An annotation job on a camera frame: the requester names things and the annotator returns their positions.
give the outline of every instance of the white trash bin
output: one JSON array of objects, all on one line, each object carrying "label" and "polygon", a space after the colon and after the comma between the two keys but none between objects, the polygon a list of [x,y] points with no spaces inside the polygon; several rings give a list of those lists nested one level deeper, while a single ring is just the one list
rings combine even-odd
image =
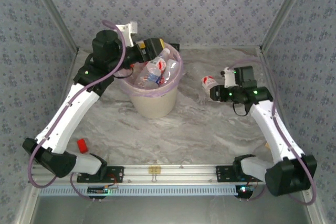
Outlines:
[{"label": "white trash bin", "polygon": [[183,61],[179,52],[171,45],[164,43],[170,50],[169,58],[180,63],[174,79],[157,89],[144,90],[133,86],[134,78],[119,79],[120,88],[127,93],[135,109],[146,118],[162,118],[169,114],[175,106],[178,83],[183,74]]}]

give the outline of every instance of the black mounting plate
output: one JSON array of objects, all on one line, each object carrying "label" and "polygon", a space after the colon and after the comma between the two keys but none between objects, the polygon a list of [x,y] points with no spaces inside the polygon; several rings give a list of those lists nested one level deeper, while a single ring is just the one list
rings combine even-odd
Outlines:
[{"label": "black mounting plate", "polygon": [[77,176],[77,183],[106,183],[111,184],[116,178],[117,183],[122,183],[124,178],[124,167],[123,166],[108,166],[106,168],[106,173],[103,179],[98,179],[95,175],[90,175],[87,173],[81,173]]},{"label": "black mounting plate", "polygon": [[261,182],[261,180],[249,175],[241,175],[237,177],[232,165],[216,166],[217,182]]}]

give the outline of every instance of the patterned wallpaper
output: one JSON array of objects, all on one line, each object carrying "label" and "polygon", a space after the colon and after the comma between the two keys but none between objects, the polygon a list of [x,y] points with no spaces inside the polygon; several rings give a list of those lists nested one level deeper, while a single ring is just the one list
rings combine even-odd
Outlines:
[{"label": "patterned wallpaper", "polygon": [[138,38],[183,45],[260,45],[283,0],[53,0],[77,46],[90,46],[100,21],[136,20]]},{"label": "patterned wallpaper", "polygon": [[0,223],[26,187],[21,147],[51,119],[73,55],[40,0],[0,0]]},{"label": "patterned wallpaper", "polygon": [[336,0],[297,0],[267,52],[293,137],[319,166],[315,180],[336,223]]}]

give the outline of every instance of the red block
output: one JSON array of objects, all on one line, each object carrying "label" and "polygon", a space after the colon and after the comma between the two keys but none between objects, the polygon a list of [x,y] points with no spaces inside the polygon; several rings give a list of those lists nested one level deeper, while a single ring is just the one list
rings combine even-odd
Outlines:
[{"label": "red block", "polygon": [[80,139],[80,140],[78,140],[78,141],[77,141],[77,145],[78,145],[79,151],[80,151],[81,153],[85,153],[85,152],[88,152],[88,151],[89,151],[89,149],[88,149],[88,147],[87,147],[87,145],[86,145],[84,139]]}]

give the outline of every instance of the marble floor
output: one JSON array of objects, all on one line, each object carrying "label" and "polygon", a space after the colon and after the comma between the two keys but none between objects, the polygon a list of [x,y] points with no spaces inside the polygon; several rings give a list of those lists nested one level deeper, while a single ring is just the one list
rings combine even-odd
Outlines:
[{"label": "marble floor", "polygon": [[[184,74],[173,111],[161,119],[146,119],[133,107],[115,81],[88,111],[68,145],[85,138],[89,151],[118,164],[229,164],[235,156],[255,154],[271,160],[265,138],[254,119],[237,116],[230,103],[207,97],[200,79],[207,74],[224,84],[220,71],[239,59],[256,57],[255,50],[181,49]],[[86,56],[79,51],[72,77]],[[261,67],[254,66],[259,86]],[[237,112],[244,112],[238,107]]]}]

